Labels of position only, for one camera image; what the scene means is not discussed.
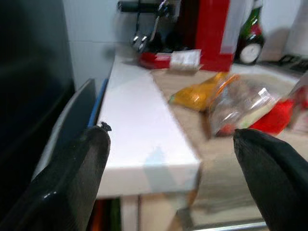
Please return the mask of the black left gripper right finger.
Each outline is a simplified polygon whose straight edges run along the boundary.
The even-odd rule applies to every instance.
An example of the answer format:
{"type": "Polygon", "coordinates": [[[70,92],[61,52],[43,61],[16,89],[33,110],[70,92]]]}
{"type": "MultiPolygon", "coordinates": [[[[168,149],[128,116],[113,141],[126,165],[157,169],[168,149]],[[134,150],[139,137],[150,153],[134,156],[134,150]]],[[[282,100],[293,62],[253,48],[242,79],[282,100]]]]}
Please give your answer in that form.
{"type": "Polygon", "coordinates": [[[308,229],[308,163],[287,142],[236,129],[234,151],[249,191],[271,231],[308,229]]]}

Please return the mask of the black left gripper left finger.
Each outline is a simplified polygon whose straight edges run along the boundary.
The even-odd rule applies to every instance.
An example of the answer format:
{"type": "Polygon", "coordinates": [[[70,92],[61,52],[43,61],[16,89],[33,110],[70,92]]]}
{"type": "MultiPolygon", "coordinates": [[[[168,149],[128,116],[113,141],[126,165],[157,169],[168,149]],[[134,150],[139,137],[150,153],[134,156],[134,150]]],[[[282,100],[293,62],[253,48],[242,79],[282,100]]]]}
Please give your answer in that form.
{"type": "Polygon", "coordinates": [[[84,130],[58,151],[0,224],[2,231],[84,231],[110,152],[111,127],[84,130]]]}

